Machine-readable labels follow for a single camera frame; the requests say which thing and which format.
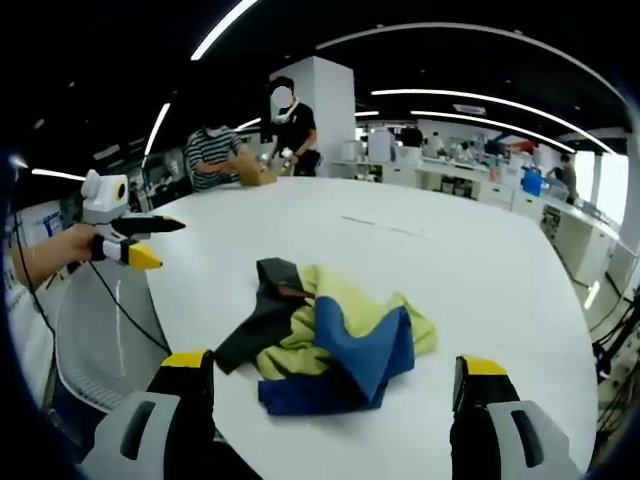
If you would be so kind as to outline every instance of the black t-shirt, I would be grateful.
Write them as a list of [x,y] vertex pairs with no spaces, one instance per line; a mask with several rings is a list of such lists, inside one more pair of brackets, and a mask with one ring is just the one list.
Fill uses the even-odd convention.
[[[281,108],[278,115],[287,113],[288,108]],[[309,138],[309,131],[316,129],[313,110],[304,103],[299,103],[285,123],[273,124],[273,133],[278,137],[278,152],[289,148],[294,153]]]

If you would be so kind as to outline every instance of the yellow cloth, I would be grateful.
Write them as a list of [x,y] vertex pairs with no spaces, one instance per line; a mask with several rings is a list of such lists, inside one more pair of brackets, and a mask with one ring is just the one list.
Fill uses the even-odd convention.
[[292,334],[279,345],[264,349],[256,358],[258,369],[267,380],[285,378],[282,372],[318,375],[328,367],[329,352],[313,346],[315,297],[332,297],[342,308],[345,327],[353,337],[368,335],[380,320],[394,308],[404,306],[411,318],[411,333],[416,356],[431,352],[438,341],[433,323],[427,320],[409,301],[394,293],[384,305],[368,298],[339,274],[324,265],[298,268],[305,292],[314,296],[307,305],[291,317]]

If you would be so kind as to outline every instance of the brown bag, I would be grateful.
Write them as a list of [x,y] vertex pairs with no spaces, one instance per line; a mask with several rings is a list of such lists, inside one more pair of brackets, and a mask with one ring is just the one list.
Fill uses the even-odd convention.
[[260,164],[251,155],[232,158],[229,161],[238,171],[240,184],[246,187],[267,185],[278,180],[278,172],[276,170],[260,171]]

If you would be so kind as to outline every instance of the black cable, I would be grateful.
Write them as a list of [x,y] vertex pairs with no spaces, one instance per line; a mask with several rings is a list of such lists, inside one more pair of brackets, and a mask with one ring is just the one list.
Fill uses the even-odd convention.
[[640,367],[640,361],[637,361],[634,367],[631,369],[631,371],[627,375],[627,377],[625,378],[624,382],[622,382],[622,385],[620,385],[620,388],[618,389],[616,395],[613,397],[613,400],[611,400],[609,405],[607,405],[607,408],[605,408],[604,412],[602,412],[602,415],[600,415],[600,418],[598,418],[598,423],[600,423],[600,427],[598,428],[598,433],[604,432],[605,430],[607,430],[607,428],[605,428],[607,425],[607,422],[609,422],[613,417],[613,414],[618,408],[618,404],[622,400],[622,395],[626,393],[625,389],[627,387],[627,384],[631,382],[633,375],[636,373],[639,367]]
[[107,284],[106,280],[102,277],[102,275],[100,274],[100,272],[98,271],[96,266],[93,264],[93,262],[90,261],[89,265],[91,265],[91,268],[93,268],[93,271],[96,272],[96,275],[98,276],[98,278],[100,279],[100,281],[104,285],[104,288],[106,288],[107,292],[109,292],[109,296],[111,297],[113,302],[118,306],[118,308],[122,311],[122,313],[125,314],[125,316],[133,324],[133,326],[136,327],[140,331],[140,333],[142,333],[145,337],[147,337],[149,340],[151,340],[153,343],[155,343],[158,347],[160,347],[164,352],[166,352],[168,355],[171,355],[171,350],[169,350],[168,347],[164,346],[158,340],[153,338],[149,333],[147,333],[147,331],[144,328],[142,328],[140,325],[138,325],[136,323],[136,321],[133,318],[131,318],[131,315],[129,315],[129,313],[124,309],[124,307],[120,304],[120,302],[118,302],[118,300],[116,299],[115,295],[113,294],[113,292],[109,288],[109,285]]
[[44,323],[47,325],[47,328],[51,332],[51,335],[53,335],[55,338],[56,332],[51,326],[51,323],[49,322],[49,318],[44,313],[44,308],[42,308],[42,304],[40,304],[40,300],[38,300],[38,296],[36,295],[36,290],[33,287],[33,282],[31,281],[31,275],[29,275],[29,269],[27,268],[27,263],[24,260],[24,252],[22,251],[22,241],[20,239],[20,222],[18,221],[18,213],[15,210],[13,210],[13,221],[15,223],[14,231],[16,232],[16,242],[18,242],[18,251],[20,252],[20,261],[22,262],[22,270],[24,271],[24,275],[25,277],[27,277],[29,293],[31,293],[31,297],[33,298],[34,303],[38,307],[38,310],[40,311],[40,315],[42,315],[42,319],[44,320]]
[[633,306],[634,306],[633,304],[630,304],[627,310],[622,314],[620,321],[609,331],[609,333],[606,333],[605,335],[600,337],[598,340],[596,340],[594,343],[599,343],[600,345],[604,345],[607,341],[609,341],[613,337],[613,335],[618,330],[622,329],[622,327],[624,327],[624,325],[628,321],[626,318],[629,312],[631,311],[631,309],[633,308]]
[[[633,266],[631,267],[631,271],[632,271],[632,272],[635,270],[636,265],[638,265],[638,260],[639,260],[639,259],[640,259],[640,257],[636,257],[635,261],[633,262]],[[627,282],[627,285],[624,287],[623,292],[626,292],[626,291],[627,291],[627,288],[629,288],[629,285],[631,285],[631,278],[629,278],[629,281]],[[631,302],[631,304],[632,304],[632,305],[633,305],[633,304],[635,304],[635,300],[636,300],[636,298],[635,298],[635,297],[637,297],[637,296],[638,296],[638,292],[635,292],[635,291],[634,291],[634,293],[635,293],[635,295],[634,295],[634,299],[633,299],[633,301]],[[602,324],[604,323],[604,321],[605,321],[607,318],[609,318],[609,316],[610,316],[613,312],[615,312],[616,308],[618,308],[618,305],[620,305],[620,303],[622,302],[622,300],[623,300],[623,299],[624,299],[624,294],[623,294],[623,295],[621,295],[621,296],[619,296],[619,297],[618,297],[618,300],[617,300],[617,301],[616,301],[616,303],[613,305],[613,308],[612,308],[611,310],[609,310],[609,311],[607,312],[607,314],[606,314],[604,317],[602,317],[598,323],[596,323],[593,327],[591,327],[591,328],[589,329],[589,333],[593,332],[596,328],[598,328],[600,325],[602,325]]]

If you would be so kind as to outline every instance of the face mask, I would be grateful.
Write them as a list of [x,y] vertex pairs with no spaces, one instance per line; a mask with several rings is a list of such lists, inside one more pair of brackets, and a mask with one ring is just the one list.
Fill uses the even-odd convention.
[[293,102],[293,105],[291,105],[291,108],[289,108],[289,110],[287,110],[287,112],[282,115],[276,115],[276,117],[273,119],[273,122],[277,124],[287,123],[287,121],[289,121],[289,117],[291,116],[291,114],[296,109],[299,103],[300,103],[300,100],[296,98],[296,101]]

